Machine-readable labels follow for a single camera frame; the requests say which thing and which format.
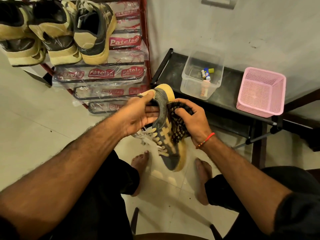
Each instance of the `tiled floor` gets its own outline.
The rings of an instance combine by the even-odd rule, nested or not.
[[[0,53],[0,189],[45,162],[68,142],[81,135],[101,117],[89,115],[82,106],[74,107],[65,90],[56,91],[32,79],[19,68],[10,67]],[[234,146],[243,138],[217,131],[226,144]],[[203,206],[195,198],[197,174],[194,159],[210,163],[213,175],[219,170],[209,158],[195,150],[187,139],[188,156],[184,169],[170,172],[154,146],[143,146],[138,139],[124,138],[115,148],[119,158],[131,159],[146,149],[151,151],[142,191],[138,197],[124,195],[129,219],[139,207],[137,233],[175,232],[214,239],[209,229],[213,223],[224,236],[237,213],[217,206]],[[295,165],[305,169],[320,168],[320,153],[313,153],[297,136],[286,131],[270,136],[267,166]],[[239,152],[248,160],[251,146]]]

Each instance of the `shoe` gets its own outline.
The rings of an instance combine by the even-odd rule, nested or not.
[[[139,96],[147,95],[149,91],[141,93]],[[154,91],[154,97],[151,103],[159,107],[159,117],[151,127],[141,130],[133,136],[142,139],[143,144],[148,143],[146,138],[154,141],[157,144],[159,156],[166,167],[171,171],[178,172],[185,165],[186,144],[184,138],[178,143],[174,143],[172,140],[172,122],[168,117],[167,103],[174,100],[174,92],[168,84],[160,84],[152,91]]]
[[[51,63],[74,64],[81,54],[73,40],[73,19],[76,6],[71,1],[40,0],[33,4],[29,28],[46,46]]]
[[[109,38],[117,20],[111,7],[92,1],[77,1],[74,40],[85,63],[99,65],[109,56]]]
[[[0,44],[14,67],[37,65],[46,57],[42,42],[27,25],[31,18],[31,6],[0,0]]]

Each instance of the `white wall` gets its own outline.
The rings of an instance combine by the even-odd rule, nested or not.
[[[169,48],[220,46],[225,66],[257,67],[287,77],[286,102],[320,88],[320,0],[238,0],[234,10],[201,0],[148,0],[152,72]],[[309,109],[299,114],[319,118]]]

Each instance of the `chair leg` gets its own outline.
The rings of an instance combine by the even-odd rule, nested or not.
[[[215,240],[222,240],[220,233],[218,232],[218,230],[216,229],[216,227],[213,224],[210,225],[210,229],[212,231],[212,234],[213,234]]]
[[[139,213],[139,208],[136,207],[134,209],[134,213],[130,222],[130,228],[132,231],[132,234],[135,235],[136,234],[136,229],[137,229],[137,222],[138,222],[138,213]]]

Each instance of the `person's right arm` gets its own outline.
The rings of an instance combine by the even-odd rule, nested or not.
[[[185,103],[194,112],[190,115],[183,108],[175,111],[184,120],[197,146],[211,134],[205,111],[189,100],[178,98],[176,101]],[[271,234],[278,206],[292,191],[250,164],[216,136],[210,137],[200,149],[218,167],[259,229]]]

